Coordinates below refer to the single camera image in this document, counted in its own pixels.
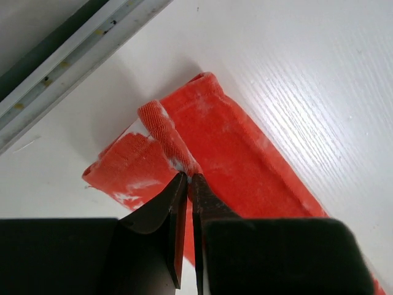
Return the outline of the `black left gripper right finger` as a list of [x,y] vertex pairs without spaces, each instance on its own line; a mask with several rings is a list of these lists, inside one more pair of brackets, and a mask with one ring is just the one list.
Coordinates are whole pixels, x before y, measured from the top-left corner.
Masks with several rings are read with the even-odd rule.
[[191,182],[199,294],[373,294],[349,228],[331,218],[246,219],[195,174]]

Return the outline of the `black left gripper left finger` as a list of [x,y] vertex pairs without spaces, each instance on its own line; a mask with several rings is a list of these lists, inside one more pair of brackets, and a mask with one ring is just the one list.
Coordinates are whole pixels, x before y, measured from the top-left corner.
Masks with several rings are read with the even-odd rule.
[[187,177],[122,219],[1,220],[2,294],[174,294],[181,287]]

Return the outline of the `orange white tie-dye trousers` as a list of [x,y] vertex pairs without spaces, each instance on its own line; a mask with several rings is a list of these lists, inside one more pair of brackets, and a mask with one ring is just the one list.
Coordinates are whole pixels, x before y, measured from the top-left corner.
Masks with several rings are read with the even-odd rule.
[[178,173],[187,177],[183,260],[194,268],[195,174],[203,175],[212,192],[242,218],[330,218],[211,73],[201,73],[167,97],[140,107],[138,119],[82,177],[132,213]]

